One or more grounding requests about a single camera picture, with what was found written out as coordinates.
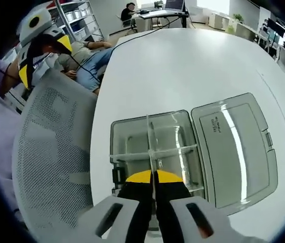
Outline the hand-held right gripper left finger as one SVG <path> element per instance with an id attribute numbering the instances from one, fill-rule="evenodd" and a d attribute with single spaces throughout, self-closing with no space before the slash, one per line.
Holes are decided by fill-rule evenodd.
<path id="1" fill-rule="evenodd" d="M 109 196 L 84 213 L 74 242 L 144 242 L 152 215 L 151 170 L 131 175 L 117 196 Z"/>

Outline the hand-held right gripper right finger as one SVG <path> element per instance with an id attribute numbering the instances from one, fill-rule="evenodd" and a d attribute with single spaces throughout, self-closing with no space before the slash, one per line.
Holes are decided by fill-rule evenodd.
<path id="1" fill-rule="evenodd" d="M 227 215 L 199 196 L 192 196 L 176 174 L 155 172 L 156 215 L 164 242 L 265 242 L 245 236 Z"/>

